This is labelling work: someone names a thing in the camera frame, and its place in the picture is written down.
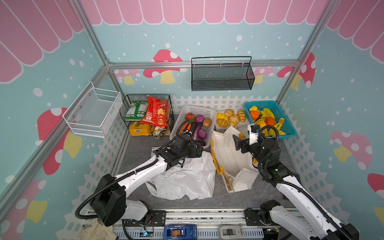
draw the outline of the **teal basket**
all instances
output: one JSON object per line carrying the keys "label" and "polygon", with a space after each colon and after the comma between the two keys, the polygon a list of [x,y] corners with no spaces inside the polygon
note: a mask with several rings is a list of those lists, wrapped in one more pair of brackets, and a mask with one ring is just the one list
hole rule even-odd
{"label": "teal basket", "polygon": [[249,109],[253,106],[256,106],[259,110],[263,110],[263,108],[269,108],[274,114],[276,122],[278,122],[280,118],[285,119],[285,122],[281,126],[280,130],[285,132],[287,135],[280,136],[280,139],[294,137],[297,135],[296,129],[293,127],[287,116],[285,116],[283,110],[275,101],[255,101],[244,103],[245,114],[247,115],[248,121],[251,123],[253,120],[251,114],[249,113]]}

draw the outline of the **red chip bag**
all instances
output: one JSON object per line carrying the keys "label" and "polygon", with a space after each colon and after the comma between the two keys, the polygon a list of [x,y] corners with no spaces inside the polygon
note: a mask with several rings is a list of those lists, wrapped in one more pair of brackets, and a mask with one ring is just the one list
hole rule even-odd
{"label": "red chip bag", "polygon": [[166,127],[168,101],[148,96],[148,103],[147,113],[141,123]]}

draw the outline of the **green chip bag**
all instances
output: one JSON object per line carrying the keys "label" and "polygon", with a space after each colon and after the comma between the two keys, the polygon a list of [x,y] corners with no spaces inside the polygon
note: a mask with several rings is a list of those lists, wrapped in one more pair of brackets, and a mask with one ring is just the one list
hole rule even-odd
{"label": "green chip bag", "polygon": [[143,120],[149,103],[141,101],[133,101],[127,114],[124,117],[124,121],[141,121]]}

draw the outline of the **mushroom illustration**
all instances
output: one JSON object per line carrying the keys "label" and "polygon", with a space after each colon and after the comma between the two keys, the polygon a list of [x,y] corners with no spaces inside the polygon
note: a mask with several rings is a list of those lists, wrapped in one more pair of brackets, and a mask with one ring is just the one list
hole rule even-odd
{"label": "mushroom illustration", "polygon": [[371,142],[365,135],[349,132],[332,132],[332,141],[341,145],[335,148],[333,152],[342,162],[346,162],[350,156],[354,156],[360,169],[365,170],[372,160]]}
{"label": "mushroom illustration", "polygon": [[[61,119],[61,114],[65,112],[65,110],[66,108],[53,108],[40,115],[37,119],[37,130],[39,133],[39,141],[36,141],[37,145],[48,136]],[[79,136],[75,136],[68,129],[43,163],[45,174],[52,175],[59,169],[63,157],[63,150],[66,150],[71,158],[75,158],[80,151],[82,143],[83,139]]]}
{"label": "mushroom illustration", "polygon": [[1,222],[2,240],[18,240],[23,235],[25,221],[38,223],[47,209],[47,201],[34,201],[44,188],[45,180],[33,180],[26,187],[19,200]]}
{"label": "mushroom illustration", "polygon": [[[151,62],[181,62],[183,61],[176,53],[166,49],[159,50],[153,57]],[[147,78],[153,78],[157,75],[161,75],[160,83],[171,84],[175,82],[175,78],[172,75],[172,71],[186,72],[186,68],[164,68],[164,69],[145,69],[144,76]]]}
{"label": "mushroom illustration", "polygon": [[120,70],[115,70],[114,73],[118,81],[122,83],[122,80],[124,79],[124,83],[126,85],[132,85],[135,83],[135,81],[132,79],[132,76],[135,76],[135,77],[141,76],[139,71],[137,71],[137,69],[120,69]]}
{"label": "mushroom illustration", "polygon": [[384,176],[380,174],[371,173],[368,175],[369,186],[382,198],[384,198]]}
{"label": "mushroom illustration", "polygon": [[380,207],[375,207],[373,210],[375,211],[375,214],[379,218],[381,224],[384,225],[384,209]]}
{"label": "mushroom illustration", "polygon": [[[289,74],[291,73],[292,69],[293,69],[293,67],[287,66],[287,67],[283,68],[282,70],[280,70],[277,73],[277,76],[279,78],[288,77]],[[315,72],[316,72],[315,57],[314,57],[313,53],[310,53],[310,55],[308,56],[308,58],[305,61],[304,65],[301,67],[301,70],[299,71],[299,74],[293,80],[291,88],[293,90],[297,91],[299,89],[299,83],[300,83],[301,79],[304,80],[305,86],[307,88],[309,88],[312,85],[312,83],[313,83]]]}
{"label": "mushroom illustration", "polygon": [[259,84],[263,82],[263,76],[272,77],[275,74],[273,67],[255,67],[253,68],[253,74],[255,75],[255,82],[253,84]]}

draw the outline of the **beige cloth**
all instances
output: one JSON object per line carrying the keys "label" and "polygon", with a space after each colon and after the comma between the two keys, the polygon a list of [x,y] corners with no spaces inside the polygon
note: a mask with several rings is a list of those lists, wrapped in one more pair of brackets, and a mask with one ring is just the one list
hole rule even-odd
{"label": "beige cloth", "polygon": [[97,218],[92,219],[91,226],[81,228],[80,235],[76,240],[116,240],[113,227],[106,227],[98,222]]}

